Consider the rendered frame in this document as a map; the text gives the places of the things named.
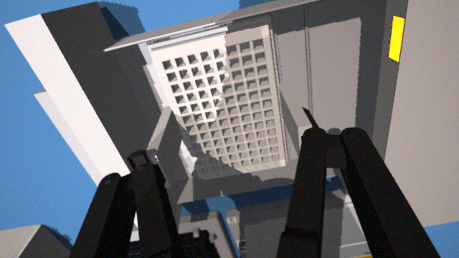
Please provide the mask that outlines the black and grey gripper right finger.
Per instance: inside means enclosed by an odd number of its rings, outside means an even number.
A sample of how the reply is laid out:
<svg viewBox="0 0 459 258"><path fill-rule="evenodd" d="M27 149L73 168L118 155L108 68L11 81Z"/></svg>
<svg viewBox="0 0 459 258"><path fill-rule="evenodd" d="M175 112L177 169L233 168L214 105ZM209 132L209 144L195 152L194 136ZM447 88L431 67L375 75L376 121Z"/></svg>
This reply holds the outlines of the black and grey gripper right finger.
<svg viewBox="0 0 459 258"><path fill-rule="evenodd" d="M340 168L373 258L441 258L367 133L327 134L287 81L279 93L298 165L276 258L321 258L326 168Z"/></svg>

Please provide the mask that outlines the white multi-well plate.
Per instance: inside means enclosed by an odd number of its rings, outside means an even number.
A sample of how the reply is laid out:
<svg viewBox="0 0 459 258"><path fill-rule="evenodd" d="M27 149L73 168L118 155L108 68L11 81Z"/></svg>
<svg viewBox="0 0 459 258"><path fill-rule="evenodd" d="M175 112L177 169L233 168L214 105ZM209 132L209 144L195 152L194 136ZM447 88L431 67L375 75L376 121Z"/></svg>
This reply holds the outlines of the white multi-well plate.
<svg viewBox="0 0 459 258"><path fill-rule="evenodd" d="M270 15L147 47L199 179L286 166Z"/></svg>

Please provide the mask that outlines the blue bench mat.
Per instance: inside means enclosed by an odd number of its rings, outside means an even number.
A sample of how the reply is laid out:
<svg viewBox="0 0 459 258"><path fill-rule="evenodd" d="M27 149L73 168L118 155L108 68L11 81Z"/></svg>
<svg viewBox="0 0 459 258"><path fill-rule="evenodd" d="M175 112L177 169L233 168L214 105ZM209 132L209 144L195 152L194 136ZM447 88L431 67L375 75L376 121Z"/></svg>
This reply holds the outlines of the blue bench mat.
<svg viewBox="0 0 459 258"><path fill-rule="evenodd" d="M0 0L0 231L43 224L70 252L97 186L34 94L44 88L5 24L97 1L114 40L276 0ZM293 184L182 204L181 216L291 199ZM459 258L459 221L423 227Z"/></svg>

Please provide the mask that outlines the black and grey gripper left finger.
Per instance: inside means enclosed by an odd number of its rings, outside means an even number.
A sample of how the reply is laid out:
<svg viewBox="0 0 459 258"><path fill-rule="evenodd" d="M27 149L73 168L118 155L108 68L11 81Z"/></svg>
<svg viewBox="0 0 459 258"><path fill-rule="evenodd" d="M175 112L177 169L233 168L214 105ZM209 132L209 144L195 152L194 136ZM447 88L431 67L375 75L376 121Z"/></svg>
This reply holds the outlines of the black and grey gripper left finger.
<svg viewBox="0 0 459 258"><path fill-rule="evenodd" d="M69 258L127 258L135 215L141 258L185 258L166 190L182 138L171 106L164 107L147 150L127 157L132 173L100 181Z"/></svg>

